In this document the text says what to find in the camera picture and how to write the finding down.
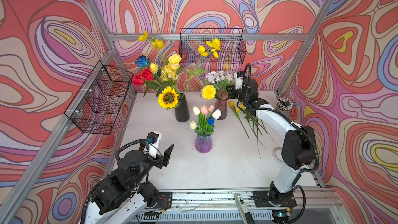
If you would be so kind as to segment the sunflower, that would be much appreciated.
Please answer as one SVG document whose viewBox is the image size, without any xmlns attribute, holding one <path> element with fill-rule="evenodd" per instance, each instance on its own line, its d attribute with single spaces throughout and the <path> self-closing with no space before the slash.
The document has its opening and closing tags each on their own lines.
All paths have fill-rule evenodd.
<svg viewBox="0 0 398 224">
<path fill-rule="evenodd" d="M 174 88 L 168 86 L 159 94 L 158 104 L 160 107 L 166 110 L 175 108 L 179 103 L 178 97 L 178 92 Z"/>
</svg>

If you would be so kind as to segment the purple glass tulip vase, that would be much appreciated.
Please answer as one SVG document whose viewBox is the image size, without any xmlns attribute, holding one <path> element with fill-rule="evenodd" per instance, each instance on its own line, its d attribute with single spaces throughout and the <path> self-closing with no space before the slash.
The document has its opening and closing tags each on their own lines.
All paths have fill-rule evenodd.
<svg viewBox="0 0 398 224">
<path fill-rule="evenodd" d="M 197 134 L 195 140 L 195 148 L 199 153 L 208 153 L 212 149 L 212 134 L 214 129 L 212 128 L 210 131 L 203 131 L 200 128 L 196 128 L 195 132 Z"/>
</svg>

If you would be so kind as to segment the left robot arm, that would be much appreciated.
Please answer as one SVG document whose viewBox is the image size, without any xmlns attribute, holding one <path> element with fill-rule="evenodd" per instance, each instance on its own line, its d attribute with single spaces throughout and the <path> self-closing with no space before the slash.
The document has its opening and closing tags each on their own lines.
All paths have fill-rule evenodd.
<svg viewBox="0 0 398 224">
<path fill-rule="evenodd" d="M 162 135 L 150 132 L 121 146 L 115 153 L 117 168 L 90 190 L 80 223 L 127 224 L 140 221 L 140 214 L 158 218 L 172 207 L 172 192 L 160 192 L 149 181 L 152 168 L 168 166 L 174 148 L 158 150 Z"/>
</svg>

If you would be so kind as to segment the yellow carnation stem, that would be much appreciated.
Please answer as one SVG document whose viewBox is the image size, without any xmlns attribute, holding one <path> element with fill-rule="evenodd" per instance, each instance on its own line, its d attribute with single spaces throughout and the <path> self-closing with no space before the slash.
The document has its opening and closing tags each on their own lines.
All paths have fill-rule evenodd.
<svg viewBox="0 0 398 224">
<path fill-rule="evenodd" d="M 244 115 L 244 118 L 247 120 L 250 129 L 252 130 L 253 134 L 255 135 L 257 142 L 259 141 L 260 135 L 263 135 L 264 131 L 266 134 L 268 134 L 264 123 L 262 120 L 260 120 L 258 117 L 253 115 L 250 111 L 247 110 L 247 108 L 243 105 L 242 102 L 238 102 L 237 109 L 238 112 L 241 112 Z"/>
<path fill-rule="evenodd" d="M 237 106 L 239 107 L 240 111 L 244 114 L 245 119 L 247 120 L 249 127 L 257 140 L 257 149 L 260 156 L 260 160 L 262 160 L 259 148 L 259 145 L 261 144 L 259 140 L 259 135 L 262 134 L 261 131 L 259 130 L 259 120 L 255 115 L 253 115 L 250 111 L 246 109 L 246 107 L 243 105 L 242 102 L 239 102 Z"/>
<path fill-rule="evenodd" d="M 217 90 L 213 85 L 207 85 L 202 89 L 202 97 L 206 100 L 214 99 L 216 92 Z"/>
</svg>

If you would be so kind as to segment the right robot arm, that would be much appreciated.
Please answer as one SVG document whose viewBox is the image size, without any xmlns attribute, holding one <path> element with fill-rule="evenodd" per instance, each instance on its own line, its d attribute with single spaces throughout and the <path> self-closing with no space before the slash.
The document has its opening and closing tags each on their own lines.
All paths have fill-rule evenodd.
<svg viewBox="0 0 398 224">
<path fill-rule="evenodd" d="M 315 133 L 310 126 L 302 126 L 274 109 L 268 101 L 259 97 L 258 83 L 251 77 L 251 64 L 236 74 L 235 87 L 228 86 L 230 99 L 243 104 L 258 120 L 265 121 L 283 139 L 283 166 L 278 176 L 271 182 L 264 200 L 272 206 L 281 206 L 293 196 L 296 183 L 305 172 L 314 173 L 319 168 L 319 153 Z"/>
</svg>

